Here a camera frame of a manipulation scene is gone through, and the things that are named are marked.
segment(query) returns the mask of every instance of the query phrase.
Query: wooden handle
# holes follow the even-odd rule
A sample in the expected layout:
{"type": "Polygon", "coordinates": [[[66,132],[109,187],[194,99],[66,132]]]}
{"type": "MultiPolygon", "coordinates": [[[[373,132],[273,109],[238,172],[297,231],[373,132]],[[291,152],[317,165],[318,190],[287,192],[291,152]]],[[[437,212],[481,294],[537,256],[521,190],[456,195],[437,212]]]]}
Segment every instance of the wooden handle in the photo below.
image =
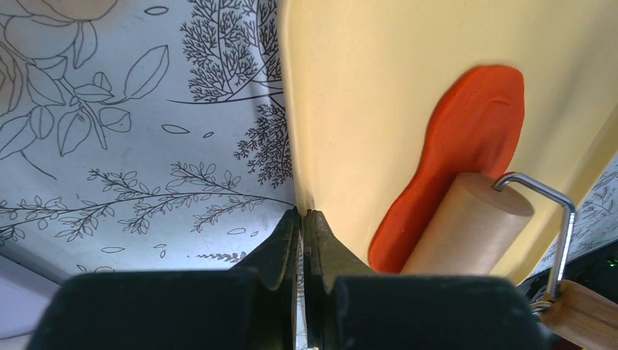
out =
{"type": "Polygon", "coordinates": [[[560,297],[541,321],[586,349],[618,349],[618,305],[573,281],[560,283],[560,297]]]}

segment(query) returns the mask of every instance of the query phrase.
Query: metal handle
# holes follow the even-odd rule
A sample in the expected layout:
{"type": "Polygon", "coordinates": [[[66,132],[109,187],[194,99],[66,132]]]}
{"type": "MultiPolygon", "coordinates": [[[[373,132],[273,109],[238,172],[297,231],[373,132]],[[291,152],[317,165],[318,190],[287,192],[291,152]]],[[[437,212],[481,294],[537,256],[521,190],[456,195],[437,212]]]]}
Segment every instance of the metal handle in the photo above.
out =
{"type": "Polygon", "coordinates": [[[575,226],[575,204],[573,204],[573,201],[563,193],[558,192],[557,190],[554,190],[553,188],[521,173],[507,173],[502,175],[496,180],[492,188],[496,191],[502,191],[510,182],[520,183],[534,192],[540,193],[541,195],[560,204],[564,208],[562,226],[556,242],[554,265],[552,266],[552,270],[549,272],[547,289],[545,290],[543,301],[532,305],[533,310],[538,313],[551,306],[551,303],[548,303],[548,301],[554,302],[558,298],[560,283],[563,279],[564,267],[566,265],[568,246],[571,243],[573,226],[575,226]]]}

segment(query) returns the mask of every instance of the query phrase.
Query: printed fabric backdrop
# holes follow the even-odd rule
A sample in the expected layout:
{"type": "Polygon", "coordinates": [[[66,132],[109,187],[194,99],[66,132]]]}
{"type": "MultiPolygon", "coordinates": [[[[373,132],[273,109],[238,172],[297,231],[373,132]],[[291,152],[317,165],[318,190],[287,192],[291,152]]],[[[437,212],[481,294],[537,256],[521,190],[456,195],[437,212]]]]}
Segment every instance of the printed fabric backdrop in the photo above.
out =
{"type": "Polygon", "coordinates": [[[0,254],[62,282],[229,268],[262,243],[294,203],[276,14],[2,0],[0,254]]]}

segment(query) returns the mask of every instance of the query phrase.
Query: yellow surface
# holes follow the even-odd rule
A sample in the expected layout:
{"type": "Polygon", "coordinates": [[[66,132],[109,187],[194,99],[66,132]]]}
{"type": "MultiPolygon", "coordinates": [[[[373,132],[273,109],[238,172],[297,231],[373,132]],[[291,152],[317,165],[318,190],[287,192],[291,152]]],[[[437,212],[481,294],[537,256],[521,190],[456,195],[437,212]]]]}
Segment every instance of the yellow surface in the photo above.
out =
{"type": "MultiPolygon", "coordinates": [[[[618,149],[618,1],[283,0],[279,16],[298,205],[323,211],[365,262],[415,173],[433,108],[473,66],[525,77],[510,171],[578,203],[618,149]]],[[[536,215],[492,271],[514,283],[549,248],[560,215],[517,189],[536,215]]]]}

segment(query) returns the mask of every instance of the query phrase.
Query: branch drawing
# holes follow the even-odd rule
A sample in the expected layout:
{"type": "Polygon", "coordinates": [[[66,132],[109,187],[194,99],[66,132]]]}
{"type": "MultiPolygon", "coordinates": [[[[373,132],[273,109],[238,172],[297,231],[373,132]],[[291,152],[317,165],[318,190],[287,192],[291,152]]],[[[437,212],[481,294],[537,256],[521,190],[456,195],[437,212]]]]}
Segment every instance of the branch drawing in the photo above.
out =
{"type": "Polygon", "coordinates": [[[188,0],[191,21],[182,24],[184,54],[193,64],[189,90],[193,102],[218,104],[252,98],[270,98],[261,104],[256,128],[238,142],[236,159],[247,162],[258,182],[273,188],[292,177],[285,108],[273,96],[282,94],[277,42],[276,0],[188,0]],[[268,88],[255,94],[256,86],[268,88]]]}
{"type": "Polygon", "coordinates": [[[297,296],[296,296],[296,304],[298,306],[305,306],[305,274],[303,268],[303,257],[302,257],[302,244],[298,241],[297,247],[297,261],[298,266],[296,270],[296,283],[297,283],[297,296]]]}
{"type": "Polygon", "coordinates": [[[216,253],[216,254],[199,254],[195,257],[201,257],[203,259],[211,259],[211,260],[225,260],[226,263],[237,263],[244,259],[247,256],[247,253],[241,252],[238,253],[216,253]]]}
{"type": "MultiPolygon", "coordinates": [[[[59,222],[66,225],[65,230],[55,234],[55,237],[65,238],[71,242],[76,238],[93,236],[98,229],[99,218],[115,217],[114,206],[120,203],[133,204],[133,217],[118,220],[124,225],[124,231],[143,235],[150,229],[150,220],[157,215],[167,212],[190,208],[192,204],[206,201],[208,205],[202,214],[193,214],[195,219],[192,232],[201,233],[204,225],[215,225],[223,214],[234,211],[253,211],[265,201],[283,203],[294,206],[292,203],[277,198],[252,195],[236,190],[240,184],[240,176],[233,176],[224,171],[224,181],[217,181],[214,176],[216,165],[206,166],[204,163],[171,164],[171,176],[166,186],[149,187],[138,180],[136,171],[127,173],[109,173],[99,169],[90,170],[89,181],[98,181],[103,186],[104,193],[115,193],[110,201],[95,203],[82,200],[81,206],[69,207],[62,197],[43,201],[38,195],[33,201],[22,199],[18,204],[9,205],[6,200],[0,201],[0,246],[7,241],[17,242],[26,237],[23,225],[36,225],[39,230],[47,229],[50,222],[59,222]]],[[[245,233],[244,228],[228,232],[230,235],[245,233]]],[[[106,247],[101,251],[117,253],[124,250],[122,247],[106,247]]]]}
{"type": "Polygon", "coordinates": [[[189,0],[192,19],[180,31],[193,63],[193,101],[236,101],[251,83],[278,90],[281,81],[276,0],[189,0]]]}
{"type": "MultiPolygon", "coordinates": [[[[575,227],[571,238],[568,259],[572,260],[586,252],[600,248],[616,239],[618,228],[618,211],[614,200],[618,196],[618,163],[614,161],[596,182],[584,203],[577,210],[575,227]]],[[[555,256],[555,243],[541,259],[536,272],[547,268],[555,256]]]]}
{"type": "Polygon", "coordinates": [[[249,174],[258,171],[257,181],[276,188],[292,178],[292,152],[286,124],[285,109],[275,104],[257,107],[262,115],[257,118],[255,128],[245,133],[247,139],[237,143],[236,159],[253,157],[247,162],[249,174]]]}
{"type": "MultiPolygon", "coordinates": [[[[168,70],[169,53],[168,46],[161,45],[141,55],[121,94],[102,71],[86,84],[70,82],[67,69],[81,69],[98,49],[93,21],[109,13],[117,0],[35,2],[29,2],[27,11],[20,5],[0,8],[0,15],[8,17],[0,25],[0,160],[17,153],[55,179],[27,158],[26,149],[53,135],[64,157],[92,134],[107,149],[106,132],[127,133],[131,127],[131,113],[115,106],[151,93],[168,70]],[[45,44],[29,44],[32,41],[45,44]]],[[[147,9],[156,15],[163,10],[147,9]]]]}

